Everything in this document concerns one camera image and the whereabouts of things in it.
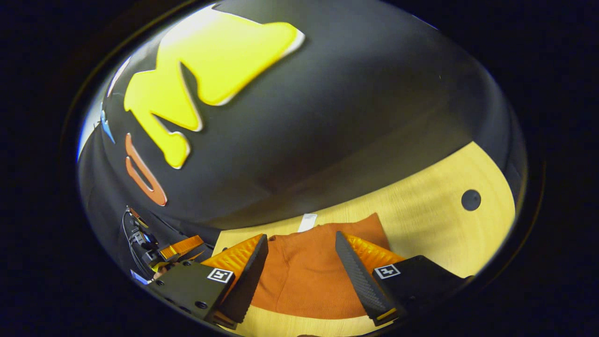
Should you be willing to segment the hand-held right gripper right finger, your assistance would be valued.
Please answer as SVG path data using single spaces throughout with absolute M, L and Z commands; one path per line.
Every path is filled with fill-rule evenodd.
M 404 258 L 356 235 L 337 232 L 336 253 L 375 326 L 432 311 L 464 288 L 459 277 L 423 255 Z

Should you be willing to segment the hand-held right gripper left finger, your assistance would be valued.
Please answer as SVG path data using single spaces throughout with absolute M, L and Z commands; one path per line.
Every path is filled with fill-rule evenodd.
M 252 303 L 267 255 L 267 235 L 255 235 L 203 262 L 183 260 L 151 283 L 151 293 L 195 320 L 235 330 Z

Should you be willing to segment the orange ribbed cardigan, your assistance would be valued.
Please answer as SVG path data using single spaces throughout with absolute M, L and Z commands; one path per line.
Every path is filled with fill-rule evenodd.
M 389 249 L 376 213 L 353 223 L 328 223 L 301 233 L 273 235 L 252 306 L 314 319 L 365 316 L 336 253 L 336 233 L 355 235 Z

